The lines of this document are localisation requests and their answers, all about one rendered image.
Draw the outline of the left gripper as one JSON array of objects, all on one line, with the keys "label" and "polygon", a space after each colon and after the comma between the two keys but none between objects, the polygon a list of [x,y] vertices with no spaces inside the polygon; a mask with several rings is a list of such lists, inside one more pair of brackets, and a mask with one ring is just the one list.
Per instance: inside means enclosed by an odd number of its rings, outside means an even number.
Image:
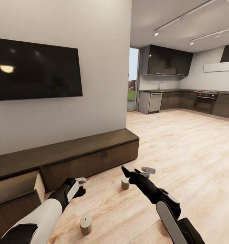
[{"label": "left gripper", "polygon": [[83,186],[79,187],[79,190],[77,193],[74,195],[73,199],[76,197],[81,197],[86,193],[86,189],[83,188]]}]

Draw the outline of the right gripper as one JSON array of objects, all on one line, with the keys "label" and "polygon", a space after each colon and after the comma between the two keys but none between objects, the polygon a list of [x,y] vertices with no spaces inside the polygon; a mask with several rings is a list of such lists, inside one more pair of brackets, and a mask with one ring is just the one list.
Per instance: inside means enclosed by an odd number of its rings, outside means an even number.
[{"label": "right gripper", "polygon": [[145,194],[145,191],[147,187],[150,184],[153,184],[153,182],[149,179],[146,178],[144,175],[141,175],[139,170],[134,169],[133,172],[128,171],[126,168],[123,166],[121,167],[122,171],[124,172],[124,176],[126,178],[129,178],[129,183],[132,185],[137,185],[138,188]]}]

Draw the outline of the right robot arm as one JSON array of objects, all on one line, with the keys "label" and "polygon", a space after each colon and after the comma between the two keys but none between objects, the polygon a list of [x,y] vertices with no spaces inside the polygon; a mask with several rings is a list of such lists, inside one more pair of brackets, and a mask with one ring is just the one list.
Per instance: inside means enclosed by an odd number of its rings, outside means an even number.
[{"label": "right robot arm", "polygon": [[137,169],[130,172],[123,166],[121,169],[124,176],[129,178],[129,183],[137,185],[143,194],[156,204],[156,211],[174,244],[205,244],[187,217],[178,220],[181,214],[180,202],[163,188],[158,188],[149,179],[150,173],[155,174],[154,168],[143,166],[143,172]]}]

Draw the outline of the pillar candle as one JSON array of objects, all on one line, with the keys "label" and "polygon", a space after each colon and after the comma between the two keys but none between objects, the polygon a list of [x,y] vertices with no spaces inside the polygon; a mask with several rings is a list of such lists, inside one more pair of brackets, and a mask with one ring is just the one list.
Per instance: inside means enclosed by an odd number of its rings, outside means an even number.
[{"label": "pillar candle", "polygon": [[80,228],[83,235],[87,236],[93,229],[92,217],[89,214],[82,216],[80,220]]},{"label": "pillar candle", "polygon": [[122,180],[121,180],[121,187],[122,187],[122,189],[124,189],[124,190],[129,189],[129,187],[130,187],[129,178],[126,178],[125,176],[122,177]]}]

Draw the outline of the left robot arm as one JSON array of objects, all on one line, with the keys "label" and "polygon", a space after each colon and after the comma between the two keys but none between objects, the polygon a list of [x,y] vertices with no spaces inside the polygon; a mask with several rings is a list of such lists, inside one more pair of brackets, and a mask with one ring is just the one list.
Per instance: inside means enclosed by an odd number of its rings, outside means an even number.
[{"label": "left robot arm", "polygon": [[18,221],[0,239],[0,244],[47,244],[61,214],[70,201],[86,193],[86,178],[68,178],[33,212]]}]

